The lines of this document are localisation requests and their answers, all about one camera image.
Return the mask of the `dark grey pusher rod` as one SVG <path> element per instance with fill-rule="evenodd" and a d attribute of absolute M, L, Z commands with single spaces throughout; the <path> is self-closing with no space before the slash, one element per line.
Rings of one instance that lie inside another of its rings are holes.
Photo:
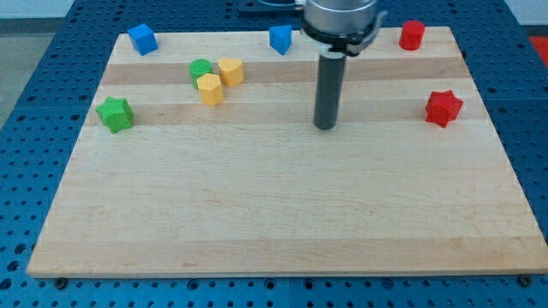
<path fill-rule="evenodd" d="M 345 65 L 345 56 L 319 58 L 313 124 L 320 130 L 331 130 L 337 124 Z"/>

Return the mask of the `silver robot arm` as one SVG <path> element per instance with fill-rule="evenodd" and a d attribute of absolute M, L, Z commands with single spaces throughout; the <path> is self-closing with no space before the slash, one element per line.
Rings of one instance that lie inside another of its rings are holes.
<path fill-rule="evenodd" d="M 346 60 L 358 56 L 378 35 L 387 12 L 378 0 L 299 0 L 301 32 L 319 53 L 313 124 L 337 124 Z"/>

